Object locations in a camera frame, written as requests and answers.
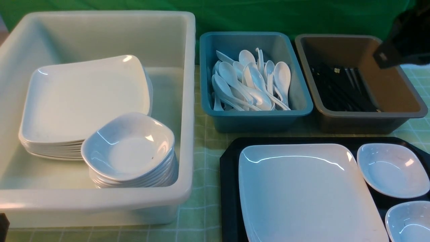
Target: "black plastic tray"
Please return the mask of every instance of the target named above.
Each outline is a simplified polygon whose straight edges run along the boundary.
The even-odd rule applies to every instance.
[[[347,147],[354,157],[358,148],[366,143],[391,143],[409,148],[420,159],[427,174],[430,175],[430,155],[410,143],[395,137],[314,137],[314,138],[238,138],[234,140],[224,154],[220,157],[221,180],[221,225],[223,242],[248,241],[243,224],[242,209],[239,196],[239,155],[241,151],[252,145],[271,144],[312,144],[336,143]],[[385,221],[385,214],[390,207],[408,201],[430,201],[430,192],[424,196],[413,199],[396,199],[376,192],[368,186],[370,193],[378,208],[381,219]]]

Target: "table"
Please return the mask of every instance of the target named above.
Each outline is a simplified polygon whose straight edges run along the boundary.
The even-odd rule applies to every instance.
[[[405,73],[430,105],[430,68],[405,67]],[[8,242],[220,242],[221,207],[219,157],[238,137],[365,136],[320,133],[313,117],[297,120],[289,132],[266,134],[221,134],[200,105],[200,77],[196,68],[194,176],[191,197],[180,206],[177,220],[167,225],[120,227],[28,228],[9,230]],[[410,120],[389,136],[399,137],[430,151],[430,115]]]

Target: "stack of bowls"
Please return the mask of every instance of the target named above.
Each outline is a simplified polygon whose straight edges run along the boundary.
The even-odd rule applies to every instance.
[[[98,188],[172,185],[178,175],[173,132],[142,113],[119,116],[82,144]]]

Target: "black object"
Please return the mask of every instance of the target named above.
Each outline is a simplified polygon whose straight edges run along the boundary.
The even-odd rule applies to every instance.
[[[317,86],[318,90],[329,88],[330,93],[324,92],[324,99],[331,99],[331,103],[340,102],[344,105],[346,110],[333,110],[333,111],[350,111],[350,112],[380,112],[368,99],[364,98],[363,92],[367,91],[364,85],[359,83],[358,77],[354,70],[345,70],[344,68],[332,68],[324,63],[312,67],[312,75],[320,84]]]
[[[9,229],[10,222],[6,214],[0,214],[0,242],[6,241],[7,230]]]
[[[241,151],[252,145],[272,144],[309,144],[336,143],[347,147],[354,157],[358,148],[367,143],[391,143],[404,146],[413,151],[430,175],[430,155],[412,144],[395,137],[283,137],[283,138],[238,138],[234,140],[220,157],[221,182],[221,225],[223,242],[248,242],[245,225],[243,224],[242,208],[239,196],[239,155]],[[378,193],[368,186],[381,219],[391,207],[408,201],[430,201],[430,192],[413,199],[396,199]]]
[[[399,14],[387,39],[373,58],[380,68],[430,63],[430,1],[417,0],[413,9]]]

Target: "utensil bin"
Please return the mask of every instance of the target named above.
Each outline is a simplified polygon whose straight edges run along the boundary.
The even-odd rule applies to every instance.
[[[422,118],[427,106],[400,67],[380,69],[373,52],[381,43],[362,35],[302,34],[298,56],[316,107],[319,128],[326,133],[387,134],[410,118]],[[358,67],[367,91],[382,112],[335,112],[324,107],[310,65]]]
[[[212,98],[212,67],[218,61],[218,50],[238,60],[241,50],[256,55],[263,50],[264,60],[275,64],[284,61],[291,69],[289,107],[291,111],[214,111]],[[202,108],[213,118],[215,129],[221,133],[285,131],[290,124],[313,109],[298,60],[288,37],[276,32],[209,32],[200,37],[200,91]]]
[[[193,177],[195,31],[188,12],[39,12],[21,20],[0,47],[0,211],[11,227],[176,219]],[[175,134],[179,173],[171,186],[96,189],[83,161],[38,158],[18,140],[28,83],[37,68],[121,55],[139,58],[153,85],[151,116]]]

